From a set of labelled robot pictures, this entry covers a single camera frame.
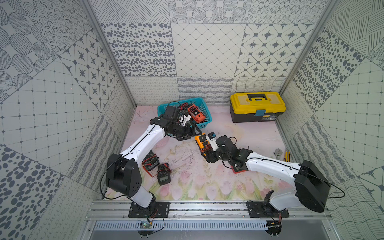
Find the red multimeter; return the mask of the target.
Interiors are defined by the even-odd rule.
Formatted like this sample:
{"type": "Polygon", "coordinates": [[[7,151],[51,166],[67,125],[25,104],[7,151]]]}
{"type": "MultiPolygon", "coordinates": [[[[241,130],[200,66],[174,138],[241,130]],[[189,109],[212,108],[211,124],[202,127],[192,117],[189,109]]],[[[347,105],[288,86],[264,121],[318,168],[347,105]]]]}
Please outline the red multimeter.
{"type": "Polygon", "coordinates": [[[241,168],[240,167],[236,167],[236,166],[232,166],[232,170],[233,170],[234,174],[238,174],[238,173],[242,173],[242,172],[248,171],[248,168],[246,166],[242,166],[241,168]]]}

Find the yellow multimeter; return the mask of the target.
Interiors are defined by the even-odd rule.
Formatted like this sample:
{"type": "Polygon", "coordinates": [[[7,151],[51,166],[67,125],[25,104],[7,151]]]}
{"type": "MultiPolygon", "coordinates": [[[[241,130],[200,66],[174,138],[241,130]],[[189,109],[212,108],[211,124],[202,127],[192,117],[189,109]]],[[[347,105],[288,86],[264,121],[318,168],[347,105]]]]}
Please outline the yellow multimeter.
{"type": "Polygon", "coordinates": [[[210,151],[212,148],[209,141],[207,140],[207,135],[202,134],[202,135],[196,136],[195,141],[200,149],[201,155],[204,158],[206,158],[208,151],[210,151]]]}

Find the orange multimeter with leads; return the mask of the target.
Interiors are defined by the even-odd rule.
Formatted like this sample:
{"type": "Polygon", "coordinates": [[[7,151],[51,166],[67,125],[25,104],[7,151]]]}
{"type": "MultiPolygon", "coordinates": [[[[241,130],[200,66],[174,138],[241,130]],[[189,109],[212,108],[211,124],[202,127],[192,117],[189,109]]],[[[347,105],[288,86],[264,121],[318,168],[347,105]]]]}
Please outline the orange multimeter with leads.
{"type": "Polygon", "coordinates": [[[206,116],[195,104],[187,105],[187,111],[197,124],[204,123],[206,121],[206,116]]]}

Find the green multimeter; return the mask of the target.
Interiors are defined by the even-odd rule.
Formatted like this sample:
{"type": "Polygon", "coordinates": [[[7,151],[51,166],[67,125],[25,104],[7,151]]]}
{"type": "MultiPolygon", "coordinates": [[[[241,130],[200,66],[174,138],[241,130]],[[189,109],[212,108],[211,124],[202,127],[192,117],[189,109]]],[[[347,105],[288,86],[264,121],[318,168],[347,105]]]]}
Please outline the green multimeter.
{"type": "Polygon", "coordinates": [[[159,164],[160,164],[159,157],[151,150],[143,160],[142,167],[147,172],[147,174],[153,178],[156,175],[152,175],[151,170],[157,168],[159,164]]]}

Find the small black multimeter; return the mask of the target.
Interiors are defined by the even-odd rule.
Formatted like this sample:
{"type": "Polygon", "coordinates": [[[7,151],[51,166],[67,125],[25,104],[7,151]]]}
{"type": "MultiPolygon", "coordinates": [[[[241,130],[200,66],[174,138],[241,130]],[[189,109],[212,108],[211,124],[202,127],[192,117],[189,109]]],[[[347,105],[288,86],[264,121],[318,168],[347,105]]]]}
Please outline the small black multimeter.
{"type": "Polygon", "coordinates": [[[171,182],[172,170],[168,163],[158,165],[157,179],[160,186],[167,185],[171,182]]]}

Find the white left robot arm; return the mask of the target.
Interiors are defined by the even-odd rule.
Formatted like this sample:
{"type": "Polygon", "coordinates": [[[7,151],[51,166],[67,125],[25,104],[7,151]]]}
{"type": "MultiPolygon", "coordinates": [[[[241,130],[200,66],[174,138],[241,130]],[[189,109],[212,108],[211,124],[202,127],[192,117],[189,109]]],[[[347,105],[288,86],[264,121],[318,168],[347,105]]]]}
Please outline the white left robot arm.
{"type": "Polygon", "coordinates": [[[145,157],[163,138],[174,137],[177,141],[189,140],[202,131],[180,109],[167,106],[166,111],[150,120],[146,131],[120,154],[111,154],[107,169],[102,176],[105,185],[123,194],[144,209],[153,210],[156,197],[142,186],[140,168],[145,157]]]}

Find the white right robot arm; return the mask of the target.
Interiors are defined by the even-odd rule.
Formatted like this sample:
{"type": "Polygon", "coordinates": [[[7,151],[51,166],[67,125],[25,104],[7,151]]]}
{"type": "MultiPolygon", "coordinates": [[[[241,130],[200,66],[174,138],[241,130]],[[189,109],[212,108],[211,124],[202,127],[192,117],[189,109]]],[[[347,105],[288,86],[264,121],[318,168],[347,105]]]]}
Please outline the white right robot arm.
{"type": "Polygon", "coordinates": [[[249,149],[239,149],[226,135],[203,134],[195,138],[202,157],[208,163],[227,162],[235,173],[253,171],[278,178],[290,188],[282,192],[269,191],[263,201],[263,209],[277,213],[288,208],[303,206],[322,213],[333,184],[310,161],[289,163],[262,156],[249,149]]]}

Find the teal plastic basket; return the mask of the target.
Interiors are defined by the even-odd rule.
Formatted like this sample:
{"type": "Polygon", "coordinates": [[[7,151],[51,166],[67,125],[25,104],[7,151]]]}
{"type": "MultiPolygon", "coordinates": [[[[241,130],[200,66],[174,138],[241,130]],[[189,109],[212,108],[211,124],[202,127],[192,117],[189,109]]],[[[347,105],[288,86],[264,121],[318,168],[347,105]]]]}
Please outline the teal plastic basket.
{"type": "Polygon", "coordinates": [[[179,105],[182,105],[184,103],[196,105],[206,117],[205,122],[197,124],[197,127],[199,127],[199,129],[204,129],[209,123],[212,122],[212,116],[211,116],[210,110],[208,109],[208,106],[203,100],[203,98],[198,97],[198,98],[191,98],[187,100],[179,100],[179,101],[170,103],[170,106],[178,107],[179,105]]]}

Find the yellow black toolbox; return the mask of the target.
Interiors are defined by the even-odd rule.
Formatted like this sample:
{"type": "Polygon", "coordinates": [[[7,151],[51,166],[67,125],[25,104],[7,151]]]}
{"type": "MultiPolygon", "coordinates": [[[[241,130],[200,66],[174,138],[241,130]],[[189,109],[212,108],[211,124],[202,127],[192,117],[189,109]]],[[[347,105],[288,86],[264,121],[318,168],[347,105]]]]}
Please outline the yellow black toolbox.
{"type": "Polygon", "coordinates": [[[235,93],[230,97],[233,123],[274,122],[286,111],[277,92],[235,93]]]}

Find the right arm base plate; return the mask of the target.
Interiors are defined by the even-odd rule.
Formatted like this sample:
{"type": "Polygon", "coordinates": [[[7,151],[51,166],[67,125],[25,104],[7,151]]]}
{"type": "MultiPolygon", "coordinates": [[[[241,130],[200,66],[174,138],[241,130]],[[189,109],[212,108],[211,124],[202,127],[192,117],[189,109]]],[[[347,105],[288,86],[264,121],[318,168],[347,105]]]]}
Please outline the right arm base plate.
{"type": "Polygon", "coordinates": [[[290,216],[288,210],[278,211],[270,204],[264,205],[263,202],[247,201],[246,206],[250,218],[288,218],[290,216]]]}

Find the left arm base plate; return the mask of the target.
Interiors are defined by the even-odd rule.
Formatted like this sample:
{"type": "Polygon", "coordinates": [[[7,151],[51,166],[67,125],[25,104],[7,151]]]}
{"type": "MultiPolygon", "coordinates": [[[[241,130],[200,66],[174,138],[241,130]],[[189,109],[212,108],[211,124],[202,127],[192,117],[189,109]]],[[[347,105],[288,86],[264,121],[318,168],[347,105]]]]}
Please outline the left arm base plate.
{"type": "Polygon", "coordinates": [[[168,218],[170,202],[153,202],[147,208],[137,203],[132,203],[129,210],[129,218],[168,218]]]}

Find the aluminium mounting rail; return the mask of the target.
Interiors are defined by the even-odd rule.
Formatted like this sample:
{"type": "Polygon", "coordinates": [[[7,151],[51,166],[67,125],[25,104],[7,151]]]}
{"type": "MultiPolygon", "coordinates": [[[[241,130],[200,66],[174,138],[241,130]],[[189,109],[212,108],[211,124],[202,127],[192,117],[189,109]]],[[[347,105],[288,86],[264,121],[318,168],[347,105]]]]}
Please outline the aluminium mounting rail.
{"type": "Polygon", "coordinates": [[[274,217],[246,201],[160,202],[142,217],[130,201],[94,201],[82,240],[338,240],[328,211],[296,207],[274,217]]]}

